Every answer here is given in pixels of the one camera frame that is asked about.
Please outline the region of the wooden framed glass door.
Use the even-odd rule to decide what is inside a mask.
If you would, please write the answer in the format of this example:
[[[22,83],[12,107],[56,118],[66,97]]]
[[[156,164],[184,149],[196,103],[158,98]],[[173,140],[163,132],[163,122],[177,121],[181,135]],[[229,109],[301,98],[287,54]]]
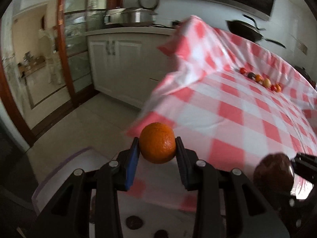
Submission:
[[[25,142],[95,94],[85,33],[122,0],[11,0],[1,18],[1,99]],[[38,31],[54,31],[62,84],[48,82]]]

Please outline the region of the white kitchen cabinet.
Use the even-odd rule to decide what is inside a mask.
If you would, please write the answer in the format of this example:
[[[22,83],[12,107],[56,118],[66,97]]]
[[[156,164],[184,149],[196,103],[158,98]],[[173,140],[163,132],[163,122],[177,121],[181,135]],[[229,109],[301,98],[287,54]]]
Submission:
[[[163,27],[86,32],[95,89],[142,108],[153,89],[173,69],[169,58],[158,49],[173,34],[173,29]]]

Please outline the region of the orange tangerine back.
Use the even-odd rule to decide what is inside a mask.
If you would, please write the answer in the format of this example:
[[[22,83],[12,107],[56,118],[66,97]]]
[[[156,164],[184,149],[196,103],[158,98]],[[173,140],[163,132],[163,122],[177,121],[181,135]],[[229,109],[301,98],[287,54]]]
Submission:
[[[171,161],[176,154],[176,141],[172,128],[163,123],[151,123],[140,134],[139,147],[142,156],[153,164]]]

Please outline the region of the dark pot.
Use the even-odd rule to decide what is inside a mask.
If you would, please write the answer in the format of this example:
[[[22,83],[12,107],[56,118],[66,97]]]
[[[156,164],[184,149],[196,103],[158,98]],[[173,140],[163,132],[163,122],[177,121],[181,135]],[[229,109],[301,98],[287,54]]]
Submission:
[[[316,82],[310,78],[304,67],[294,66],[294,68],[310,83],[313,88],[316,87]]]

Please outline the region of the red white checkered tablecloth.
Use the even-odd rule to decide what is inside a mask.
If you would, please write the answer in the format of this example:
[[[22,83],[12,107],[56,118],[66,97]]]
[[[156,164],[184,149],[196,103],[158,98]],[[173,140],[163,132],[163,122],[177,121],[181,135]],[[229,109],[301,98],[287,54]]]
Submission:
[[[128,136],[164,123],[199,159],[220,170],[238,168],[249,178],[268,154],[316,154],[316,90],[278,55],[197,16],[159,50],[173,70],[146,100]],[[282,91],[266,89],[249,72]]]

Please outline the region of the dark purple mangosteen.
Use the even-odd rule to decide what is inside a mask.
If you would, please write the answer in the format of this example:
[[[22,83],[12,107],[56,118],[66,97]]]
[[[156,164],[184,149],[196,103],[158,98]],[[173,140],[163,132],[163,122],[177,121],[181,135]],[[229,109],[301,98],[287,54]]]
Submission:
[[[255,75],[253,72],[249,72],[248,75],[247,75],[247,77],[248,77],[249,79],[255,80],[256,75]]]

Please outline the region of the dark red passion fruit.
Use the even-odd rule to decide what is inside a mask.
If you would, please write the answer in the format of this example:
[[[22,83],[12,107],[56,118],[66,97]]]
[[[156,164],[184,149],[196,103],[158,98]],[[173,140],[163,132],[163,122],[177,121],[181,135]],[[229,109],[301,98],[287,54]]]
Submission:
[[[290,195],[294,172],[289,157],[275,153],[262,158],[254,170],[253,183],[265,195]]]

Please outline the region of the yellow striped melon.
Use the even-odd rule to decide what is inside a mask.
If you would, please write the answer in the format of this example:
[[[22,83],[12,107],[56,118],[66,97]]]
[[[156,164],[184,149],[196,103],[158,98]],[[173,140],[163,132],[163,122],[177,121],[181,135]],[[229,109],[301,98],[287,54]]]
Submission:
[[[271,81],[268,78],[265,78],[262,81],[262,86],[265,87],[266,89],[271,88]]]

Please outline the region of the small dark mangosteen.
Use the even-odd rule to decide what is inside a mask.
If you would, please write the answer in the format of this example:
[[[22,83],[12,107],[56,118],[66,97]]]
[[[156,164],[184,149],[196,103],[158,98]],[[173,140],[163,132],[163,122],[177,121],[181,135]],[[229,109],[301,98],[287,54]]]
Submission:
[[[169,233],[164,229],[160,229],[154,233],[153,237],[154,238],[169,238]]]

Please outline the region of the orange tangerine front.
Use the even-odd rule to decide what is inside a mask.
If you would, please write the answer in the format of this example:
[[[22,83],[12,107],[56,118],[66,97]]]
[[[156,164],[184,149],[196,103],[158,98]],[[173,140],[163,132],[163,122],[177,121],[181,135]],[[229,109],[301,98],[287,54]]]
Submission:
[[[255,81],[256,81],[257,83],[260,83],[260,82],[263,81],[263,77],[262,77],[261,75],[257,74],[257,75],[255,76]]]

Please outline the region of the small red tomato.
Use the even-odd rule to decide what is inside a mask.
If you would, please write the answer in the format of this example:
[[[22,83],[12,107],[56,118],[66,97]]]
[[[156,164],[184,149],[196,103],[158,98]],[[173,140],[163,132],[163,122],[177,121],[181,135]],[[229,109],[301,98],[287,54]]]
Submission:
[[[246,72],[247,72],[247,70],[246,70],[245,68],[243,68],[243,67],[240,68],[240,73],[241,73],[241,74],[245,74]]]
[[[277,90],[275,85],[272,85],[272,86],[270,87],[270,89],[271,89],[271,91],[276,91],[276,90]]]

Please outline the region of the white dining chair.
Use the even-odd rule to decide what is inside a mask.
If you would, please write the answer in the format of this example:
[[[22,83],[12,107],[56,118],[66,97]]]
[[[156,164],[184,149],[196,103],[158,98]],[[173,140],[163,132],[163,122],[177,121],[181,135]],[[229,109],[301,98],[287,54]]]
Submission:
[[[38,31],[39,48],[41,55],[45,59],[46,68],[48,70],[48,82],[53,79],[57,84],[62,84],[61,62],[59,52],[56,50],[54,31],[40,29]]]

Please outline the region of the wall socket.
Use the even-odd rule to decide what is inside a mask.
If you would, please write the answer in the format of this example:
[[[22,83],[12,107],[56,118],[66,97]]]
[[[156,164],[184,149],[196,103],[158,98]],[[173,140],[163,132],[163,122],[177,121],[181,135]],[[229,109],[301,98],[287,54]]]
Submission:
[[[308,48],[307,48],[307,46],[306,46],[303,42],[298,41],[298,42],[297,42],[297,48],[298,48],[302,53],[304,53],[305,55],[307,55]]]

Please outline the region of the orange tangerine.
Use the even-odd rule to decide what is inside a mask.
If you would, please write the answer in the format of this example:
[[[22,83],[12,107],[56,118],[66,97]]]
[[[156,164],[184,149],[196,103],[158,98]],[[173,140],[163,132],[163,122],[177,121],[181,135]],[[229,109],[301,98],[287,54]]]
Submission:
[[[263,81],[263,77],[262,77],[261,75],[257,74],[257,75],[255,76],[255,81],[256,81],[257,83],[260,83],[260,82]]]
[[[282,88],[279,84],[275,84],[275,90],[276,90],[276,92],[281,92]]]
[[[163,123],[151,123],[140,134],[139,147],[142,156],[153,164],[171,161],[176,154],[176,141],[172,128]]]

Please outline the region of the black frying pan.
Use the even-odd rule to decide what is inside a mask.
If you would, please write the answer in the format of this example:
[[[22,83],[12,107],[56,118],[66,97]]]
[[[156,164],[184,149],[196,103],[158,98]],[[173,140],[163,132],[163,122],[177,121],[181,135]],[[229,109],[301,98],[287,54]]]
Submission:
[[[286,47],[282,43],[272,39],[265,38],[261,33],[261,31],[265,31],[265,29],[259,28],[254,18],[246,14],[243,14],[243,16],[251,20],[254,24],[251,25],[241,20],[227,20],[226,21],[227,27],[232,34],[245,38],[254,43],[257,43],[258,41],[261,41],[261,40],[265,40],[267,42],[271,42],[273,44],[279,45],[282,48],[286,49]]]

